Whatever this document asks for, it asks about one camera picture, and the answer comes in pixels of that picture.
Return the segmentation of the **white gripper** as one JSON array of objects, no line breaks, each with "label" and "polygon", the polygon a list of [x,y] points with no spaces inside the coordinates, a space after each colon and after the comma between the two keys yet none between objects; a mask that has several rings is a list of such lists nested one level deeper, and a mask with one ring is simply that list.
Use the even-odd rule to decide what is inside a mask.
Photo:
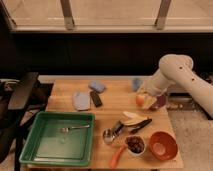
[{"label": "white gripper", "polygon": [[149,76],[142,88],[139,88],[137,91],[137,95],[144,95],[146,92],[151,96],[147,96],[144,100],[142,109],[149,109],[156,101],[156,97],[152,96],[160,96],[165,93],[168,87],[171,85],[171,81],[167,79],[160,70],[157,70],[152,76]]}]

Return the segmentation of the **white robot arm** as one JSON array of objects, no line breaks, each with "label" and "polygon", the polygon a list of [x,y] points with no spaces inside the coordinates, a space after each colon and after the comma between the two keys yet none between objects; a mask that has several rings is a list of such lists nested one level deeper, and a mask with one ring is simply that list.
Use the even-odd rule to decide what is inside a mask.
[{"label": "white robot arm", "polygon": [[193,71],[193,60],[187,55],[167,54],[159,60],[159,68],[137,91],[143,98],[142,108],[149,108],[172,84],[178,84],[213,118],[213,85]]}]

